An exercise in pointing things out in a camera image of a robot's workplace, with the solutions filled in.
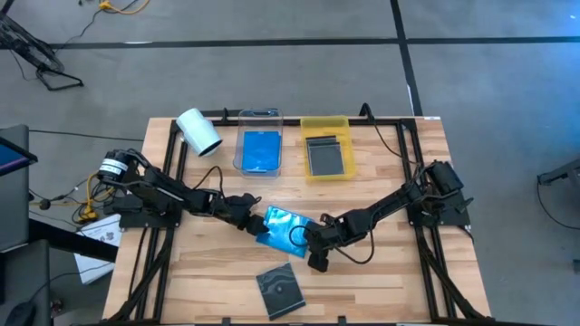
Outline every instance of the black tripod leg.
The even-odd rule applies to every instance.
[[[77,82],[76,83],[69,84],[69,85],[60,86],[60,87],[53,87],[44,78],[44,73],[45,72],[50,72],[50,73],[53,73],[55,75],[59,75],[59,76],[66,77],[68,79],[76,80]],[[70,89],[72,87],[82,87],[82,86],[84,86],[84,83],[82,82],[82,80],[80,78],[76,78],[76,77],[71,76],[70,74],[66,74],[64,72],[56,72],[56,71],[49,70],[49,69],[42,69],[42,70],[41,69],[37,69],[36,70],[36,77],[44,84],[44,86],[46,86],[46,89],[48,91],[61,91],[61,90]]]

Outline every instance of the yellow container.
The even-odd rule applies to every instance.
[[[356,174],[354,165],[353,142],[348,118],[345,116],[307,117],[300,119],[300,131],[304,147],[304,171],[307,181],[347,180]],[[308,146],[306,139],[310,137],[336,136],[340,143],[343,156],[344,174],[331,176],[313,176],[308,161]]]

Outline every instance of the computer monitor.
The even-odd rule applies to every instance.
[[[37,161],[36,155],[0,137],[0,177]]]

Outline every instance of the wooden tabletop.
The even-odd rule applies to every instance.
[[[142,152],[158,167],[163,165],[170,122],[169,118],[151,119],[147,129]],[[417,118],[417,126],[425,162],[450,160],[441,120]],[[273,180],[241,177],[232,166],[237,128],[216,130],[224,140],[218,151],[211,157],[198,158],[190,150],[184,181],[192,187],[209,168],[219,165],[224,171],[226,196],[248,192],[263,198],[254,208],[258,214],[263,215],[269,205],[275,205],[314,220],[322,213],[338,216],[350,209],[367,207],[405,182],[401,159],[383,146],[373,127],[351,127],[357,167],[354,179],[312,184],[305,181],[299,127],[284,129],[281,175]],[[384,126],[380,130],[391,148],[398,151],[395,128]],[[178,154],[176,147],[170,173],[173,177]],[[212,175],[203,187],[218,188],[218,181],[218,175]],[[449,276],[477,310],[489,315],[470,239],[453,226],[441,227],[440,233]],[[122,237],[104,318],[113,315],[127,299],[140,234],[141,230],[134,229]],[[253,236],[232,225],[184,213],[174,240],[161,321],[221,322],[222,317],[231,317],[232,322],[269,322],[255,276],[288,261],[306,306],[276,322],[336,322],[339,315],[351,322],[428,321],[415,234],[405,211],[382,220],[374,230],[374,238],[375,255],[368,264],[353,264],[331,251],[328,272],[318,273],[308,267],[305,259],[258,244]],[[137,280],[147,243],[146,239]],[[370,245],[367,237],[344,251],[362,260],[368,256]],[[440,314],[444,316],[440,284],[435,276],[434,280]],[[157,283],[153,282],[146,316],[152,315],[156,288]]]

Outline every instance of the plastic case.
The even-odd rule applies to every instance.
[[[244,177],[278,177],[282,164],[282,125],[279,109],[239,112],[234,167]]]
[[[300,119],[300,130],[304,144],[304,171],[308,181],[331,181],[347,180],[356,174],[354,164],[353,142],[351,141],[351,131],[348,118],[345,116],[331,117],[307,117]],[[310,147],[307,139],[312,138],[334,138],[340,144],[340,154],[337,159],[342,159],[342,173],[332,175],[313,175],[309,152]]]

